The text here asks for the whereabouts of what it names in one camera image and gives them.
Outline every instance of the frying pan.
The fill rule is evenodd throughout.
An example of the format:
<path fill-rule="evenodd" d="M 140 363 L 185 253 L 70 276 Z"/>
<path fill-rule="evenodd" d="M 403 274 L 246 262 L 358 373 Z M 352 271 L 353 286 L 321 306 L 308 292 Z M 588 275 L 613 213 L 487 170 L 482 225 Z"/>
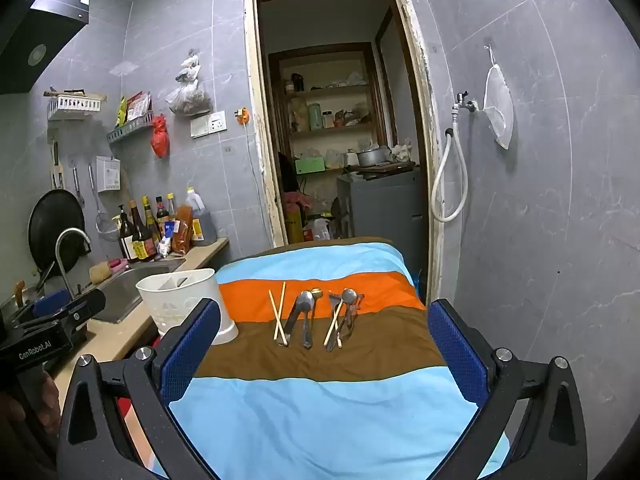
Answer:
<path fill-rule="evenodd" d="M 31 257 L 43 273 L 56 260 L 56 241 L 60 233 L 69 227 L 84 231 L 84 215 L 78 199 L 66 189 L 52 189 L 46 192 L 31 212 L 29 218 L 29 250 Z M 69 236 L 60 244 L 60 257 L 65 271 L 69 271 L 86 254 L 84 240 L 79 236 Z M 59 276 L 60 269 L 55 264 L 49 276 Z"/>

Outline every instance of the hook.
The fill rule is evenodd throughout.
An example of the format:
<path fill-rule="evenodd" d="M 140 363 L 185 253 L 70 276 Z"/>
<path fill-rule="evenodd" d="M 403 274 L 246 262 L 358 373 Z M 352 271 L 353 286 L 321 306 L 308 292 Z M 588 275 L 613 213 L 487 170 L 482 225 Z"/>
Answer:
<path fill-rule="evenodd" d="M 491 43 L 489 43 L 488 45 L 484 46 L 485 48 L 489 49 L 489 57 L 491 58 L 491 64 L 495 65 L 495 57 L 494 57 L 494 50 L 491 48 Z"/>

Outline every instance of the electrical cord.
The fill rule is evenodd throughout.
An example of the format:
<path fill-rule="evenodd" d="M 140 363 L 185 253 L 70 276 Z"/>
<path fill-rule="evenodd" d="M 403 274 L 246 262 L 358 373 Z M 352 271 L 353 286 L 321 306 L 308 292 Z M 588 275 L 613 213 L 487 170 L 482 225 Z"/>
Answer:
<path fill-rule="evenodd" d="M 264 229 L 264 235 L 267 237 L 267 241 L 268 241 L 271 239 L 271 236 L 269 235 L 267 224 L 264 221 L 264 212 L 262 211 L 262 203 L 260 202 L 260 188 L 258 187 L 258 179 L 255 176 L 254 165 L 251 162 L 251 149 L 249 147 L 249 132 L 246 129 L 246 123 L 243 123 L 242 126 L 244 126 L 244 136 L 246 137 L 246 156 L 249 159 L 249 166 L 251 167 L 251 173 L 254 176 L 255 192 L 258 195 L 258 208 L 260 209 L 260 218 L 262 219 L 262 228 Z"/>

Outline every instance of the light switch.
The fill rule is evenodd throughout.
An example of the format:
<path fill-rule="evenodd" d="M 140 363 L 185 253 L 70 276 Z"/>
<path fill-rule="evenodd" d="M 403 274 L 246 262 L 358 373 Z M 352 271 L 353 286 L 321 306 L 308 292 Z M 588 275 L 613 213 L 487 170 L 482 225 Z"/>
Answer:
<path fill-rule="evenodd" d="M 191 138 L 196 139 L 207 134 L 209 131 L 209 117 L 208 115 L 198 117 L 191 120 Z"/>
<path fill-rule="evenodd" d="M 207 116 L 209 118 L 209 133 L 215 134 L 226 130 L 225 111 L 215 112 Z"/>

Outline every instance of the orange stripe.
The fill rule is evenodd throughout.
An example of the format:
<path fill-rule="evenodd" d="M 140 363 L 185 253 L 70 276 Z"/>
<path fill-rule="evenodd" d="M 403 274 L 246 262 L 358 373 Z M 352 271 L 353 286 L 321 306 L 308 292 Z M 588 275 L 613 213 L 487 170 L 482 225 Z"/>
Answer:
<path fill-rule="evenodd" d="M 391 305 L 401 305 L 426 310 L 415 289 L 400 272 L 362 272 L 339 280 L 287 280 L 287 288 L 282 304 L 282 318 L 286 319 L 296 297 L 303 290 L 321 288 L 322 298 L 316 303 L 316 317 L 329 317 L 331 306 L 329 292 L 340 294 L 345 288 L 352 288 L 365 297 L 360 312 L 379 312 Z M 226 309 L 235 322 L 263 322 L 274 319 L 269 290 L 273 294 L 276 308 L 280 304 L 281 280 L 239 280 L 220 285 Z"/>

